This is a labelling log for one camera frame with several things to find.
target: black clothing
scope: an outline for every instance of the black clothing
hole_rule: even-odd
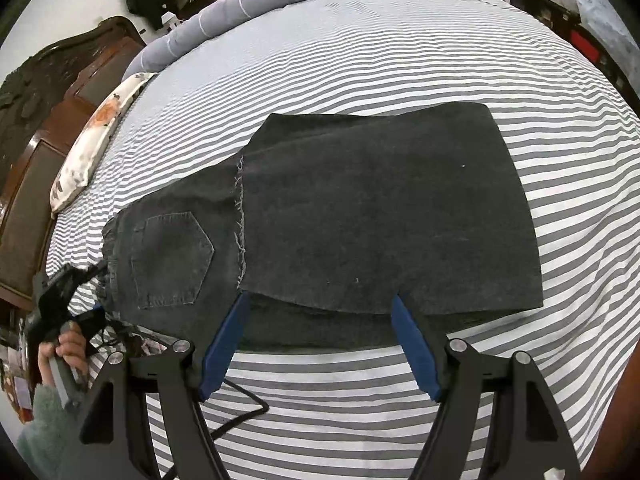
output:
[[[239,153],[130,204],[103,235],[105,308],[191,340],[238,283],[253,293],[244,348],[394,344],[399,290],[447,331],[542,305],[526,197],[474,103],[272,115]]]

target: black cable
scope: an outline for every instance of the black cable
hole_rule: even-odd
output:
[[[227,431],[232,430],[239,424],[242,424],[243,422],[250,420],[251,418],[254,418],[258,415],[264,415],[269,411],[269,405],[267,404],[267,402],[262,400],[256,394],[252,394],[249,390],[245,390],[242,386],[238,386],[238,384],[233,383],[229,379],[225,379],[223,382],[225,384],[228,384],[228,386],[231,386],[233,389],[240,392],[241,394],[246,395],[253,402],[260,404],[260,408],[258,408],[257,410],[253,410],[252,412],[243,413],[242,415],[236,416],[236,418],[232,418],[231,420],[226,421],[222,426],[211,431],[210,435],[212,440],[216,440],[220,438]],[[175,465],[172,465],[169,471],[167,471],[164,474],[164,476],[162,477],[162,480],[174,480],[176,476],[177,476],[177,471],[175,470]]]
[[[115,347],[118,343],[121,342],[121,338],[117,334],[116,334],[116,337],[105,341],[104,340],[104,333],[105,333],[106,330],[107,330],[107,327],[105,326],[100,331],[100,339],[102,340],[102,343],[96,348],[96,350],[100,350],[102,348],[105,348],[106,346]]]

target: striped bedsheet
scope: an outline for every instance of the striped bedsheet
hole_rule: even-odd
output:
[[[457,336],[490,354],[530,352],[585,464],[640,336],[639,121],[581,54],[500,0],[310,0],[205,42],[134,103],[93,182],[58,218],[47,271],[100,259],[108,218],[235,153],[272,112],[399,114],[455,100],[486,104],[500,127],[532,212],[545,298]],[[73,311],[92,305],[92,288]],[[228,377],[271,405],[217,441],[237,480],[407,478],[436,413],[399,347],[238,352]],[[491,400],[465,479],[478,476]],[[157,398],[148,406],[164,471]],[[225,386],[202,410],[216,428],[253,408]]]

